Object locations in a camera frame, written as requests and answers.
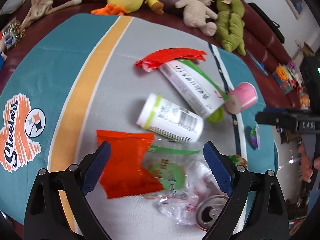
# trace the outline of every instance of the orange packet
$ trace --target orange packet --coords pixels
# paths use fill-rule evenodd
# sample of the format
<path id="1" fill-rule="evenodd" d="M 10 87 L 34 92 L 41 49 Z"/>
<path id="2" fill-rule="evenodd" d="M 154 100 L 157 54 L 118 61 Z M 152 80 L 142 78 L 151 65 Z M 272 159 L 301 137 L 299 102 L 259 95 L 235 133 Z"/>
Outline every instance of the orange packet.
<path id="1" fill-rule="evenodd" d="M 100 176 L 100 184 L 108 198 L 163 190 L 162 184 L 141 166 L 153 140 L 153 133 L 97 130 L 98 144 L 108 141 L 111 145 L 111 156 Z"/>

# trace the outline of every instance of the yellow stripe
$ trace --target yellow stripe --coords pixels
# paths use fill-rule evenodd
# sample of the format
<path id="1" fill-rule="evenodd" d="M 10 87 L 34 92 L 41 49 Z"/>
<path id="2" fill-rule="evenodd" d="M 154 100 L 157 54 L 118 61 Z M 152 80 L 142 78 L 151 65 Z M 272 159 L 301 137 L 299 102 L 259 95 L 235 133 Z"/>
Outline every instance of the yellow stripe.
<path id="1" fill-rule="evenodd" d="M 129 25 L 131 17 L 120 17 L 109 30 L 104 39 L 96 47 L 74 86 L 67 103 L 65 112 L 58 128 L 56 139 L 52 148 L 50 172 L 63 171 L 74 163 L 76 147 L 83 124 L 85 113 L 98 78 L 106 61 L 111 56 L 113 47 L 117 44 L 123 31 Z M 68 223 L 74 231 L 74 220 L 71 208 L 64 191 L 60 191 L 62 206 Z"/>

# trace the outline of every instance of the green strip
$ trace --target green strip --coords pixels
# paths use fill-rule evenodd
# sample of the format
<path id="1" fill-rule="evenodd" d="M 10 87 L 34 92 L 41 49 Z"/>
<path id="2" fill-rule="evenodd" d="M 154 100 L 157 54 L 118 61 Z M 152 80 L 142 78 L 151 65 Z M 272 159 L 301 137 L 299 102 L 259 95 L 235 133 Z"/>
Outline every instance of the green strip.
<path id="1" fill-rule="evenodd" d="M 157 114 L 157 111 L 158 111 L 158 108 L 159 108 L 159 105 L 160 105 L 161 98 L 162 98 L 161 95 L 157 95 L 156 102 L 155 102 L 155 104 L 154 104 L 153 107 L 152 107 L 151 113 L 150 113 L 150 115 L 149 115 L 146 123 L 145 123 L 144 126 L 142 127 L 143 129 L 145 129 L 145 130 L 149 129 L 153 118 L 154 118 L 154 117 L 156 116 L 156 114 Z"/>
<path id="2" fill-rule="evenodd" d="M 197 71 L 200 75 L 202 75 L 211 85 L 215 87 L 216 90 L 222 95 L 223 99 L 226 100 L 228 98 L 227 94 L 221 90 L 221 88 L 214 83 L 206 73 L 204 73 L 196 64 L 194 64 L 190 59 L 177 59 L 179 62 L 187 65 L 188 67 L 192 68 L 194 71 Z"/>
<path id="3" fill-rule="evenodd" d="M 159 146 L 151 145 L 149 150 L 148 150 L 148 152 L 189 155 L 189 154 L 198 154 L 198 153 L 200 153 L 200 150 L 198 150 L 198 151 L 179 150 L 179 149 L 172 149 L 172 148 L 166 148 L 166 147 L 159 147 Z"/>

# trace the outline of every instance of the green stuffed animal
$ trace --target green stuffed animal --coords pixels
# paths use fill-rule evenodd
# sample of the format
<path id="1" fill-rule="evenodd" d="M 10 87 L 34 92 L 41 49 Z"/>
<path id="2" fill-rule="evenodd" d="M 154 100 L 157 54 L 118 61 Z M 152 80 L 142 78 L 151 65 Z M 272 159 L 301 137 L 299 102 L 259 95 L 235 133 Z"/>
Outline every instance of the green stuffed animal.
<path id="1" fill-rule="evenodd" d="M 215 22 L 217 25 L 215 37 L 226 51 L 232 52 L 237 49 L 240 55 L 245 56 L 244 21 L 241 20 L 244 6 L 241 0 L 217 0 L 217 8 L 219 13 Z"/>

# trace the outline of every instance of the couch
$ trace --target couch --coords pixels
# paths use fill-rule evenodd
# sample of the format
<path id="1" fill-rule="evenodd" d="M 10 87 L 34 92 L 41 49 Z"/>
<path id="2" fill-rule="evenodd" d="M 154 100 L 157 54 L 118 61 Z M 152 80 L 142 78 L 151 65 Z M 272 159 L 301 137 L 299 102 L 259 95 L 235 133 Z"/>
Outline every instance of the couch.
<path id="1" fill-rule="evenodd" d="M 54 6 L 65 3 L 66 1 L 68 0 L 54 0 Z M 177 2 L 178 0 L 159 1 L 164 3 L 165 14 L 155 14 L 146 5 L 143 5 L 138 11 L 131 13 L 130 16 L 142 18 L 150 22 L 166 25 L 171 28 L 191 33 L 192 35 L 195 35 L 216 46 L 219 46 L 214 37 L 207 37 L 199 29 L 189 28 L 185 26 L 182 20 L 183 8 L 177 9 L 174 6 L 175 2 Z M 11 74 L 14 72 L 21 60 L 53 28 L 57 27 L 59 24 L 61 24 L 63 21 L 67 20 L 74 14 L 90 13 L 93 9 L 104 7 L 105 4 L 106 0 L 83 0 L 82 4 L 78 6 L 66 8 L 61 11 L 55 12 L 33 23 L 33 25 L 31 25 L 31 27 L 26 30 L 25 36 L 18 44 L 18 46 L 9 49 L 9 51 L 7 51 L 6 53 L 8 59 L 5 62 L 4 67 L 0 71 L 0 93 L 2 92 L 5 84 L 7 83 Z M 285 51 L 277 36 L 263 21 L 263 19 L 260 18 L 260 16 L 244 1 L 243 4 L 245 7 L 245 14 L 243 17 L 243 20 L 245 22 L 245 47 L 249 52 L 251 52 L 252 55 L 254 55 L 254 57 L 260 63 L 265 66 L 267 72 L 273 73 L 278 66 L 278 63 L 287 64 L 291 60 L 291 58 Z M 31 2 L 30 0 L 27 0 L 11 16 L 11 18 L 17 17 L 17 19 L 22 22 L 30 6 Z M 211 5 L 211 9 L 217 12 L 215 2 Z M 240 55 L 238 56 L 241 57 L 242 60 L 244 60 L 244 62 L 252 72 L 267 106 L 277 108 L 300 108 L 299 99 L 295 90 L 285 95 L 272 75 L 266 76 L 255 65 L 255 63 L 248 55 L 246 55 L 245 57 L 242 57 Z"/>

